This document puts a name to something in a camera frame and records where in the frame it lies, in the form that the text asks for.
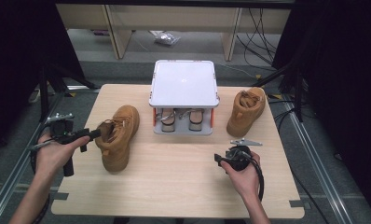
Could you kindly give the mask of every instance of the white box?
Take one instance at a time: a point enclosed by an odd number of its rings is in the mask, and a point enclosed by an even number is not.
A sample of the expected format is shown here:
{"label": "white box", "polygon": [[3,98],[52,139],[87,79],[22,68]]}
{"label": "white box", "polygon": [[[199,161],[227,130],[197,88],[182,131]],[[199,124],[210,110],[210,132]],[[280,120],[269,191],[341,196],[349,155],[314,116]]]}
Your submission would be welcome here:
{"label": "white box", "polygon": [[[220,99],[217,92],[214,65],[210,61],[166,61],[156,62],[151,85],[149,104],[154,108],[154,132],[163,134],[209,135],[213,132],[213,109]],[[172,133],[164,133],[156,114],[162,108],[176,110]],[[187,109],[203,108],[202,130],[188,130],[189,119],[179,119]]]}

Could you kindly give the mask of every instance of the white lid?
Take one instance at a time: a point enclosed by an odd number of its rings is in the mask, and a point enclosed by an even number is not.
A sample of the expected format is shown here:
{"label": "white lid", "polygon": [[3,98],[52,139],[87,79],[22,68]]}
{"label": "white lid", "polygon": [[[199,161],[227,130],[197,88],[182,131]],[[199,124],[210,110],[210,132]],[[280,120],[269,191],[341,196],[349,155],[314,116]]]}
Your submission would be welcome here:
{"label": "white lid", "polygon": [[156,62],[149,103],[153,107],[218,106],[214,65],[210,61]]}

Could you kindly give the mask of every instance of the forearm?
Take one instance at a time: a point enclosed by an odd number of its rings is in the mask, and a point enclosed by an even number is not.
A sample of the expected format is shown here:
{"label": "forearm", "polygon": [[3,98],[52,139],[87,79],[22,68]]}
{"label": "forearm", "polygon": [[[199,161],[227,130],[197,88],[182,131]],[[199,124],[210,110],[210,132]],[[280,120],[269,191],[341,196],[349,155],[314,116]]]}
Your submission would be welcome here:
{"label": "forearm", "polygon": [[252,223],[265,224],[270,223],[267,213],[264,210],[258,197],[245,196],[242,197],[244,204],[246,205],[247,211],[249,212],[250,220]]}
{"label": "forearm", "polygon": [[36,174],[10,223],[32,223],[37,218],[48,198],[52,179],[52,176]]}

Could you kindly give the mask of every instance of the tan boot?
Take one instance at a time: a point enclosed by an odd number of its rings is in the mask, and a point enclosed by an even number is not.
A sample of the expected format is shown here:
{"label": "tan boot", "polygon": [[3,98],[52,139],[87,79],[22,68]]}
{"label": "tan boot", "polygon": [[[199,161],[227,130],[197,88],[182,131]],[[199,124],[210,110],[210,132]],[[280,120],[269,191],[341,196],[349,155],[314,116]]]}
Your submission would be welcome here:
{"label": "tan boot", "polygon": [[240,91],[234,100],[231,118],[227,124],[227,132],[234,137],[243,137],[264,111],[265,92],[258,87],[248,91]]}
{"label": "tan boot", "polygon": [[139,128],[139,121],[137,109],[131,105],[123,105],[113,119],[98,126],[101,137],[95,138],[95,143],[101,149],[103,166],[107,171],[118,172],[127,166],[130,141]]}

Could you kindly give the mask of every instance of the wooden table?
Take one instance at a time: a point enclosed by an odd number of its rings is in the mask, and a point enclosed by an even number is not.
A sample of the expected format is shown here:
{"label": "wooden table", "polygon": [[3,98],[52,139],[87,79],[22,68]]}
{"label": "wooden table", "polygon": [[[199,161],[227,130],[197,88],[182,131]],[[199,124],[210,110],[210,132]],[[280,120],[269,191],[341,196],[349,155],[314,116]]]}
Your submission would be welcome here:
{"label": "wooden table", "polygon": [[[86,128],[92,130],[113,117],[122,105],[135,106],[139,131],[131,141],[131,157],[122,172],[103,168],[101,151],[91,142],[88,151],[76,151],[75,175],[66,177],[52,212],[58,215],[117,217],[245,218],[247,210],[213,154],[224,156],[232,147],[227,134],[235,95],[248,87],[218,87],[220,104],[214,110],[213,133],[208,136],[163,135],[153,132],[153,109],[148,103],[150,85],[104,85],[93,106]],[[303,207],[290,201],[300,198],[276,130],[269,105],[245,136],[262,142],[251,147],[261,156],[265,177],[263,205],[269,218],[302,218]]]}

